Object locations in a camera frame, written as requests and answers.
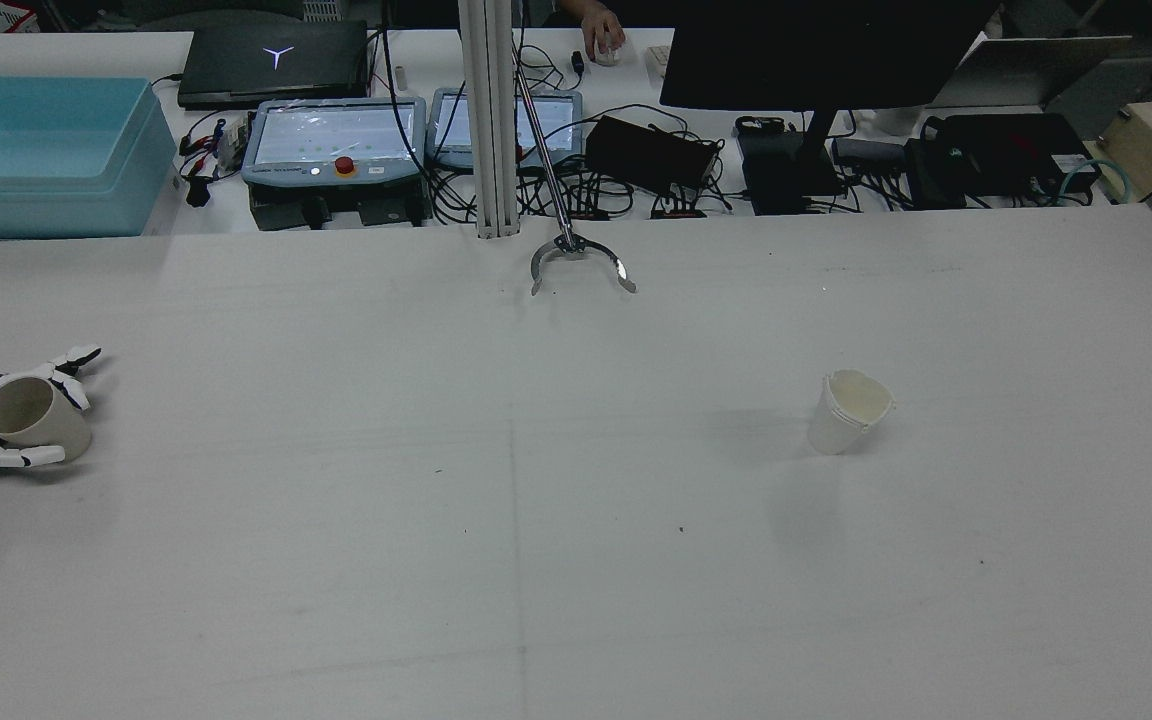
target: keyboard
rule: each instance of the keyboard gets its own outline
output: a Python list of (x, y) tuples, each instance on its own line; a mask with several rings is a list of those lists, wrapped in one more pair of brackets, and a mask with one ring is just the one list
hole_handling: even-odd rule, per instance
[(653, 45), (652, 47), (647, 47), (647, 54), (652, 58), (657, 71), (660, 73), (660, 77), (664, 77), (664, 69), (669, 65), (669, 46)]

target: white paper cup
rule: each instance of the white paper cup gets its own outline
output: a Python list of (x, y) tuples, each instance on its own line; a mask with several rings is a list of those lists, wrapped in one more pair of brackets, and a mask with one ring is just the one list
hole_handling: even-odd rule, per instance
[(0, 386), (0, 438), (17, 447), (59, 445), (65, 461), (82, 455), (92, 442), (88, 422), (54, 384), (17, 378)]
[(847, 450), (892, 409), (892, 393), (859, 370), (835, 370), (824, 378), (808, 441), (824, 455)]

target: laptop logo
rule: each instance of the laptop logo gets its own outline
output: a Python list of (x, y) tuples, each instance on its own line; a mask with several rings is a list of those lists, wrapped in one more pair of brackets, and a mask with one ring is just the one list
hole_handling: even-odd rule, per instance
[(296, 46), (291, 45), (285, 47), (283, 50), (270, 50), (270, 47), (262, 47), (262, 50), (266, 51), (266, 53), (270, 53), (271, 55), (274, 56), (274, 69), (278, 69), (278, 59), (282, 58), (283, 53), (287, 53), (288, 50), (296, 50)]

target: light blue plastic bin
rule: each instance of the light blue plastic bin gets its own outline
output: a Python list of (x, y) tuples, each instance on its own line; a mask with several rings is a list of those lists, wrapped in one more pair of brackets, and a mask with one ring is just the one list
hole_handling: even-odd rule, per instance
[(174, 156), (143, 78), (0, 77), (0, 238), (141, 234)]

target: white table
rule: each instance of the white table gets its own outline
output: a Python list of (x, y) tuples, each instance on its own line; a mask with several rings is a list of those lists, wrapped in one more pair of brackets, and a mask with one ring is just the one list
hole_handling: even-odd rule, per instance
[(1152, 719), (1145, 209), (581, 229), (0, 243), (0, 719)]

